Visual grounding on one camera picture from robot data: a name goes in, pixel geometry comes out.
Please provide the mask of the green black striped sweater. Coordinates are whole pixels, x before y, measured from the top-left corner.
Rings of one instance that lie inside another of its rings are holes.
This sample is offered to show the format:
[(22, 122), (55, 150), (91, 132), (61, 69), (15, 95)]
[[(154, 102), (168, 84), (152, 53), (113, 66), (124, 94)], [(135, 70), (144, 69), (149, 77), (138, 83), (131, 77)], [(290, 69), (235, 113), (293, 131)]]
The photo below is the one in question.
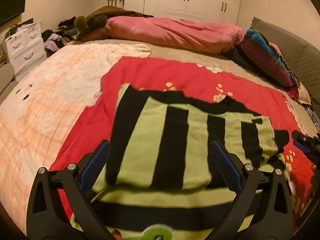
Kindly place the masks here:
[(90, 239), (289, 239), (286, 130), (225, 97), (125, 83), (72, 129), (81, 196), (71, 222)]

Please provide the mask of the pile of clothes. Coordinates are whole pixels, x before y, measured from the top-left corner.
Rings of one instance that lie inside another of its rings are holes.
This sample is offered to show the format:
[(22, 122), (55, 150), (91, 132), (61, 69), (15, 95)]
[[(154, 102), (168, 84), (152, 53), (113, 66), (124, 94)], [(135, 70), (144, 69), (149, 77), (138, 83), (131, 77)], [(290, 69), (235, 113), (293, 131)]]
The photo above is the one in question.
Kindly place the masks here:
[(79, 31), (74, 25), (75, 19), (76, 17), (74, 16), (61, 21), (58, 24), (57, 31), (47, 29), (42, 33), (44, 48), (48, 56), (67, 46), (69, 42), (76, 40)]

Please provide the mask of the grey quilted headboard cushion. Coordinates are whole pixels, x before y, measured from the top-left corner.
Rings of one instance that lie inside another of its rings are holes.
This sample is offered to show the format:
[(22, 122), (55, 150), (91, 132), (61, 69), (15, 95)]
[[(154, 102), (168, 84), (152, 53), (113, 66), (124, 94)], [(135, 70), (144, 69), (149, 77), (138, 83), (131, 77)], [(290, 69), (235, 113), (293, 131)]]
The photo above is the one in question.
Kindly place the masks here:
[(319, 114), (319, 50), (301, 37), (256, 17), (251, 28), (278, 46), (288, 67), (307, 89), (313, 110)]

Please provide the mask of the multicolour striped pillow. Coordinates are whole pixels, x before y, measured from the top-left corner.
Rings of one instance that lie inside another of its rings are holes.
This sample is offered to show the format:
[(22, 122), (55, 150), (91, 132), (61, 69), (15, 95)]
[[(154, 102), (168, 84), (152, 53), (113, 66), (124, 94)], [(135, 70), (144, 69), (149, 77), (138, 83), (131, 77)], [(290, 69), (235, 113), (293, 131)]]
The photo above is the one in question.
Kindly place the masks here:
[(295, 73), (286, 64), (279, 48), (257, 30), (247, 29), (243, 38), (229, 51), (237, 64), (281, 87), (300, 86)]

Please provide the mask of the peach white plush blanket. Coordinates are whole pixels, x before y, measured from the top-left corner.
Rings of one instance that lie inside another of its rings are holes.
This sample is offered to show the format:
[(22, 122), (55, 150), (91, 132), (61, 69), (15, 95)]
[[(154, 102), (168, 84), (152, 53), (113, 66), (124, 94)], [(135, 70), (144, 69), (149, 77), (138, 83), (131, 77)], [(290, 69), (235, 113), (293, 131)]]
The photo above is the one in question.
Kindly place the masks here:
[(124, 56), (148, 57), (144, 44), (89, 42), (60, 49), (23, 78), (1, 104), (1, 203), (24, 230), (36, 171), (49, 168), (101, 78)]

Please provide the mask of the red floral blanket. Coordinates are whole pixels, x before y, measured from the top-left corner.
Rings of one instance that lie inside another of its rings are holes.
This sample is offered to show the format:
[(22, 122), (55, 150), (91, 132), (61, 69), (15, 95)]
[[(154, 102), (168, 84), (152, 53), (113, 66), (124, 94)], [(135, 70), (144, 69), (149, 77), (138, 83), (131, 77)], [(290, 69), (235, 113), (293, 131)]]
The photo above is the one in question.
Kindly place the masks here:
[(210, 156), (213, 140), (262, 171), (282, 169), (299, 218), (309, 201), (311, 162), (293, 145), (298, 129), (279, 91), (195, 63), (124, 57), (66, 138), (52, 170), (93, 151), (111, 156), (89, 201), (125, 237), (171, 227), (174, 239), (208, 233), (227, 212), (227, 189)]

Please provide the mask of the pink satin quilt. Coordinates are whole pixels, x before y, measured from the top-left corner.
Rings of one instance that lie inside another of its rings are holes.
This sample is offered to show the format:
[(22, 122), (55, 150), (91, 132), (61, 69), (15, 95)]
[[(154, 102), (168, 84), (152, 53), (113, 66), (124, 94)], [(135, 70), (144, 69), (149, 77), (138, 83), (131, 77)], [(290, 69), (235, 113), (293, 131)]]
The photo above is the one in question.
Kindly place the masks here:
[(147, 42), (167, 47), (218, 55), (230, 51), (245, 31), (228, 23), (195, 23), (169, 18), (118, 16), (107, 21), (114, 39)]

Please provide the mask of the white plastic drawer unit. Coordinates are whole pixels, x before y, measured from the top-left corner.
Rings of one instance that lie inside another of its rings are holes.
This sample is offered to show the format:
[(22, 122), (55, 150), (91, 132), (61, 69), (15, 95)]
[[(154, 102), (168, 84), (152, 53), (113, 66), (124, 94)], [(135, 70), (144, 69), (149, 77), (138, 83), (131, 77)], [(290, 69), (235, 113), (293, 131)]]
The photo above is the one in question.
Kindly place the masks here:
[(16, 33), (6, 38), (2, 45), (15, 75), (47, 58), (40, 22), (23, 25)]

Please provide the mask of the tan bed sheet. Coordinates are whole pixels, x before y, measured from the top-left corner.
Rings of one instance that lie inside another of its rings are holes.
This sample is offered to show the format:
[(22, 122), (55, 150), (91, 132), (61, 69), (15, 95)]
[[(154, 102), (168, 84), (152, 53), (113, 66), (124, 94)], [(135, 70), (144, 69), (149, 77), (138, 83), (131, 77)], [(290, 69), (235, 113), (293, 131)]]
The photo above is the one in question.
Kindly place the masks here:
[(156, 57), (160, 59), (167, 59), (167, 60), (176, 60), (181, 62), (187, 63), (198, 63), (200, 65), (205, 66), (206, 68), (212, 70), (214, 68), (220, 68), (224, 72), (232, 73), (236, 76), (242, 77), (244, 79), (248, 79), (254, 83), (259, 85), (273, 88), (282, 94), (284, 94), (287, 98), (287, 101), (290, 103), (293, 113), (295, 117), (297, 117), (298, 121), (300, 122), (303, 131), (308, 133), (309, 136), (314, 137), (317, 135), (317, 128), (310, 119), (310, 116), (307, 114), (304, 107), (294, 100), (292, 100), (287, 92), (282, 88), (273, 85), (272, 83), (268, 82), (266, 79), (259, 77), (258, 75), (246, 70), (233, 61), (227, 59), (223, 55), (210, 55), (206, 53), (197, 53), (193, 51), (177, 49), (173, 47), (166, 47), (166, 46), (159, 46), (150, 43), (146, 43), (152, 52), (150, 57)]

